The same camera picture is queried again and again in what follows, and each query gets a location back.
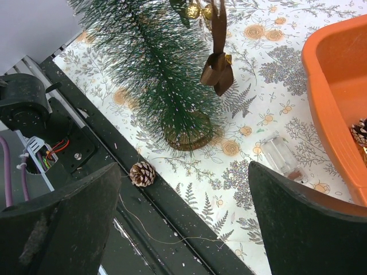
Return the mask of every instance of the miniature christmas tree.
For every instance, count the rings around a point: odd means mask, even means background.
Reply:
[[[83,15],[81,24],[96,38],[96,50],[108,58],[114,83],[127,87],[151,138],[175,152],[193,151],[221,133],[220,99],[200,84],[208,49],[198,28],[188,28],[177,12],[185,1],[69,3]]]

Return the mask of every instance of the white wall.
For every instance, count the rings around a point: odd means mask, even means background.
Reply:
[[[80,31],[67,0],[0,0],[0,75],[25,55],[42,62]]]

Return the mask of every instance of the clear plastic container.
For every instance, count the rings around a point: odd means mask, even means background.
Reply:
[[[274,134],[266,139],[261,149],[274,171],[296,182],[308,181],[306,173],[279,135]]]

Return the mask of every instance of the pine cone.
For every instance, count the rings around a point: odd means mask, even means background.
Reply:
[[[359,145],[367,146],[367,119],[360,119],[359,125],[353,124],[350,131]]]
[[[136,186],[147,187],[153,184],[155,170],[149,163],[137,162],[131,167],[130,178]]]

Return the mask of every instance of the brown ribbon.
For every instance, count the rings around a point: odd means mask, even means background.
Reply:
[[[233,84],[233,71],[228,56],[223,52],[225,37],[227,35],[227,14],[225,12],[224,0],[220,0],[220,14],[212,0],[213,19],[212,35],[214,49],[209,56],[204,70],[202,71],[200,82],[204,85],[214,86],[218,96],[222,96]]]

